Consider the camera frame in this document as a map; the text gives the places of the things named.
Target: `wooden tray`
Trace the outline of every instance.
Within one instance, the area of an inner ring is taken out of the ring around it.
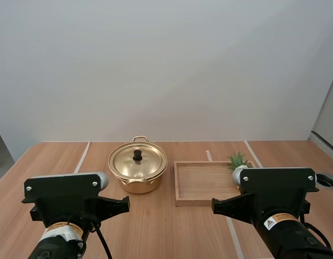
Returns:
[[[240,195],[229,164],[230,161],[176,161],[176,206],[211,206],[212,198],[226,200]]]

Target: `warning label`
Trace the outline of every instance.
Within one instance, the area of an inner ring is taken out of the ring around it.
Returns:
[[[272,227],[277,225],[279,222],[285,221],[285,220],[294,220],[298,221],[294,216],[288,213],[278,213],[273,215],[272,217],[269,217],[265,222],[264,226],[268,229],[271,230]]]
[[[51,226],[49,226],[49,227],[47,228],[47,231],[46,231],[46,232],[48,232],[48,231],[50,231],[50,230],[53,230],[53,229],[56,229],[56,228],[64,227],[64,226],[67,226],[67,222],[57,222],[57,223],[52,224]],[[75,224],[73,224],[73,223],[69,223],[69,226],[70,226],[73,230],[75,230],[76,233],[78,233],[78,235],[79,235],[80,237],[81,237],[82,234],[84,233],[83,230],[82,230],[79,226],[77,226],[77,225],[75,225]]]

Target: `wooden table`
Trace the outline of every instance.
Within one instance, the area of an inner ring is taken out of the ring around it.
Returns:
[[[107,160],[121,145],[93,142],[79,172],[102,171],[109,175],[108,187],[100,196],[122,199],[130,196],[131,211],[106,220],[101,231],[114,259],[272,258],[255,229],[233,220],[239,240],[238,252],[226,217],[214,215],[209,207],[176,207],[173,161],[213,161],[240,151],[256,161],[244,142],[156,142],[166,152],[169,167],[158,189],[134,195],[123,191],[110,172]],[[304,166],[317,173],[333,174],[333,160],[310,141],[250,141],[264,167]],[[0,181],[0,258],[27,258],[40,239],[44,226],[32,222],[33,205],[21,203],[23,182],[36,175],[73,173],[87,143],[42,143],[30,148]],[[306,220],[328,238],[333,247],[333,190],[321,189],[307,195],[311,203]],[[106,258],[96,234],[87,240],[87,259]]]

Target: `pot handle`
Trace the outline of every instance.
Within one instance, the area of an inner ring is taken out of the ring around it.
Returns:
[[[132,142],[135,142],[136,139],[145,139],[146,142],[149,142],[149,141],[148,141],[148,138],[147,138],[146,136],[136,136],[136,137],[133,138],[133,141],[132,141]]]
[[[147,179],[142,178],[142,179],[128,179],[127,181],[122,181],[124,185],[129,185],[134,182],[148,182]]]

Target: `pot lid knob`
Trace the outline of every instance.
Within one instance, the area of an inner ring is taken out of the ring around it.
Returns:
[[[142,151],[139,149],[134,150],[133,160],[135,162],[140,162],[142,160]]]

